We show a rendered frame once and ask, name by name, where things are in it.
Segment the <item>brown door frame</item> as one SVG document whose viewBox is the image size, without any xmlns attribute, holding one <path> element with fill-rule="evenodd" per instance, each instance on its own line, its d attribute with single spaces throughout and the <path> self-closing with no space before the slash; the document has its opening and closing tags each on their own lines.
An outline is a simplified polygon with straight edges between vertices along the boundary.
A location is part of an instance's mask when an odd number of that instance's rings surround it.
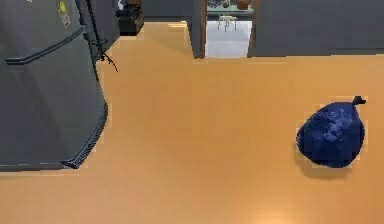
<svg viewBox="0 0 384 224">
<path fill-rule="evenodd" d="M 255 46 L 256 22 L 263 0 L 202 0 L 201 58 L 249 58 Z M 218 27 L 220 15 L 237 18 L 237 30 L 231 22 L 227 31 L 224 23 Z"/>
</svg>

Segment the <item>yellow fridge sticker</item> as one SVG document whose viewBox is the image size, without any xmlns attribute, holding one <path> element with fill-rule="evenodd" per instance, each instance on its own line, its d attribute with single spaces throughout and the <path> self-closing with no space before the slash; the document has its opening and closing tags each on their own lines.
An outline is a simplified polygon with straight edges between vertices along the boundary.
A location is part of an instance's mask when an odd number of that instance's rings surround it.
<svg viewBox="0 0 384 224">
<path fill-rule="evenodd" d="M 64 0 L 59 0 L 59 15 L 64 27 L 68 27 L 71 24 L 70 17 L 67 13 L 66 5 Z"/>
</svg>

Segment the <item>grey refrigerator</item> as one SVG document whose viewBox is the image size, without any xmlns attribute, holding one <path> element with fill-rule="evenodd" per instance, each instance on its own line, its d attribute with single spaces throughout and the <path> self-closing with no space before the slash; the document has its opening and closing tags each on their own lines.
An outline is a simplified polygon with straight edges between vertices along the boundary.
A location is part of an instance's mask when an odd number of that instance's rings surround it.
<svg viewBox="0 0 384 224">
<path fill-rule="evenodd" d="M 0 0 L 0 172 L 77 169 L 108 105 L 78 0 Z"/>
</svg>

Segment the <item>blue tied garbage bag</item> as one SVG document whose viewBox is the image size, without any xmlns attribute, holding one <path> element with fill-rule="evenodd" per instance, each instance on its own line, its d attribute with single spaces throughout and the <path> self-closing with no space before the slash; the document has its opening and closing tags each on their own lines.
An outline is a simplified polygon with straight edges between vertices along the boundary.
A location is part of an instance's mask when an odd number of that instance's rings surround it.
<svg viewBox="0 0 384 224">
<path fill-rule="evenodd" d="M 364 143 L 365 127 L 357 106 L 365 103 L 361 96 L 355 96 L 350 102 L 333 102 L 317 110 L 298 129 L 300 153 L 316 165 L 349 166 Z"/>
</svg>

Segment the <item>pale small table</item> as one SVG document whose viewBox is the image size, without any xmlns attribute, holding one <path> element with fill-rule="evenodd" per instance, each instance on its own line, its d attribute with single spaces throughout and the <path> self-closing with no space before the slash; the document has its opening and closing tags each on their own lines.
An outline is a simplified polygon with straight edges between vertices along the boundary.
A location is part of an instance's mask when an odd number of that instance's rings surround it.
<svg viewBox="0 0 384 224">
<path fill-rule="evenodd" d="M 221 23 L 224 23 L 224 31 L 227 31 L 231 22 L 234 23 L 234 30 L 237 30 L 237 18 L 235 16 L 220 15 L 218 17 L 218 27 L 221 26 Z"/>
</svg>

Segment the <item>black box cabinet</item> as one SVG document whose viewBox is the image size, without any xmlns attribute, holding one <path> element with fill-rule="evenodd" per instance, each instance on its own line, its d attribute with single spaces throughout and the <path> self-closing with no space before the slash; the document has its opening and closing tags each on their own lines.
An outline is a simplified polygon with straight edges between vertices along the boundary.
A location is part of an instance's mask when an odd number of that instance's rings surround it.
<svg viewBox="0 0 384 224">
<path fill-rule="evenodd" d="M 120 34 L 136 36 L 144 25 L 143 10 L 139 4 L 127 4 L 116 12 Z"/>
</svg>

